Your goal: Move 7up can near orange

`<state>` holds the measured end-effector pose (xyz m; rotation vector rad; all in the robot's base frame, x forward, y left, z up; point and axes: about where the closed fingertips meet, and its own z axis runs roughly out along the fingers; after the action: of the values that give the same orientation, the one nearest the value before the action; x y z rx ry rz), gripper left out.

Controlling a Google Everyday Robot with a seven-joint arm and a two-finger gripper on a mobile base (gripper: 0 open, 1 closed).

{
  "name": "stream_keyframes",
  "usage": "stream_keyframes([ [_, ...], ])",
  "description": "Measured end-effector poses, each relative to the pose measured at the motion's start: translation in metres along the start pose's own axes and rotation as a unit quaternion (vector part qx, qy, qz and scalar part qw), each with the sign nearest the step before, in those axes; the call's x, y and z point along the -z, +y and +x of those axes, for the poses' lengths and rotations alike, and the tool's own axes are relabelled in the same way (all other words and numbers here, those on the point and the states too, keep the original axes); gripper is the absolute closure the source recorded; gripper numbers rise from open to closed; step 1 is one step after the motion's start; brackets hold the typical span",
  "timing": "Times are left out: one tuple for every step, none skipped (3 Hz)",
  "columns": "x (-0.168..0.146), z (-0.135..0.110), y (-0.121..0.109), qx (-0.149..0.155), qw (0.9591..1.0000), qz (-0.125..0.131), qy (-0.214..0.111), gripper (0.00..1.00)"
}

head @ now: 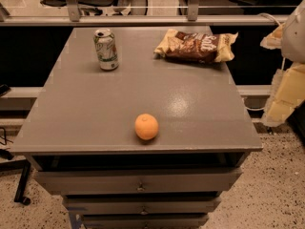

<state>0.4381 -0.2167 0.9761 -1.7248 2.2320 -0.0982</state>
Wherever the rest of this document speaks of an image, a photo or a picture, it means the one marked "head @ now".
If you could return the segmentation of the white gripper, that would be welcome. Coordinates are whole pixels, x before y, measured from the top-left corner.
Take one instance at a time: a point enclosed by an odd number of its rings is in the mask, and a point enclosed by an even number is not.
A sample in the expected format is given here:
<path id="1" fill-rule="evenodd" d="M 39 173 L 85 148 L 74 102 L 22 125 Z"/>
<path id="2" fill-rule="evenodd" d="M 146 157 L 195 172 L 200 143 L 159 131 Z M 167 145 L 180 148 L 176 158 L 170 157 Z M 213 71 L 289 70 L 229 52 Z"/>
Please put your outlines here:
<path id="1" fill-rule="evenodd" d="M 262 39 L 260 46 L 268 50 L 281 48 L 283 57 L 297 62 L 286 71 L 278 69 L 272 81 L 261 122 L 267 127 L 277 127 L 305 101 L 305 0 L 285 24 Z"/>

